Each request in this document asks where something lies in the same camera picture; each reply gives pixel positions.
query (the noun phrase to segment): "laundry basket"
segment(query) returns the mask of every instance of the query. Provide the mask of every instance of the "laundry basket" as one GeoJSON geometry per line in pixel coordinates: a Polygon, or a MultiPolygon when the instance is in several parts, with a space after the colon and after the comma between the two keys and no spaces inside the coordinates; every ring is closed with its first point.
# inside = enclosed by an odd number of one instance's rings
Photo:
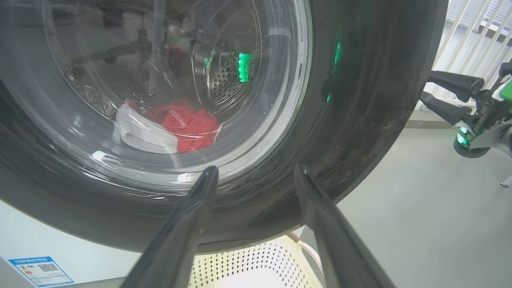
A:
{"type": "Polygon", "coordinates": [[[315,250],[287,235],[244,249],[196,256],[188,286],[320,288],[304,251],[322,267],[315,250]]]}

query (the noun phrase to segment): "washing machine drum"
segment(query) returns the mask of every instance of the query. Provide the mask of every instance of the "washing machine drum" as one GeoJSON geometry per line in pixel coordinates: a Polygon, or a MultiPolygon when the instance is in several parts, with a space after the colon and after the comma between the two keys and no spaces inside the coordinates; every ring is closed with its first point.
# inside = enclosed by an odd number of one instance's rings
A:
{"type": "Polygon", "coordinates": [[[0,5],[2,200],[135,251],[208,166],[199,252],[299,227],[298,163],[340,201],[403,128],[444,22],[421,0],[0,5]]]}

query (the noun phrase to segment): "green light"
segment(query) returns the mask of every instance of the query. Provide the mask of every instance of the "green light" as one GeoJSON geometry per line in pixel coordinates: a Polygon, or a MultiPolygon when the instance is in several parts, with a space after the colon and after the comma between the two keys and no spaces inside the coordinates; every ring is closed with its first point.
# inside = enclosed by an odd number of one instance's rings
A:
{"type": "Polygon", "coordinates": [[[466,145],[467,144],[467,140],[460,134],[457,134],[457,141],[459,143],[461,143],[462,145],[466,145]]]}
{"type": "Polygon", "coordinates": [[[336,52],[334,53],[334,65],[338,65],[339,60],[342,57],[342,43],[338,41],[336,45],[336,52]]]}
{"type": "Polygon", "coordinates": [[[238,75],[240,82],[249,81],[249,65],[248,62],[252,60],[251,55],[240,53],[238,56],[238,75]]]}

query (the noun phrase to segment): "blue sticker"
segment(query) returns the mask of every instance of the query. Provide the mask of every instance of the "blue sticker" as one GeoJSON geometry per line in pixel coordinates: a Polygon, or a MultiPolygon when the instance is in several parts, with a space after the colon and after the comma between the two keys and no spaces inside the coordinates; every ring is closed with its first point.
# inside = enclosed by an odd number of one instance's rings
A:
{"type": "Polygon", "coordinates": [[[74,283],[52,257],[10,259],[9,262],[37,287],[74,283]]]}

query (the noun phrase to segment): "qr code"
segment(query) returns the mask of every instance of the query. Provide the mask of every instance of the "qr code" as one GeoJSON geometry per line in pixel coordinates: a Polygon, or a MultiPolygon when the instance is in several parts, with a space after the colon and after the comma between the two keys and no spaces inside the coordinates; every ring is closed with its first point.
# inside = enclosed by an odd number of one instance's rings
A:
{"type": "Polygon", "coordinates": [[[38,265],[39,268],[41,268],[41,270],[43,272],[49,272],[49,271],[57,271],[59,270],[59,268],[55,267],[54,264],[41,264],[41,265],[38,265]]]}

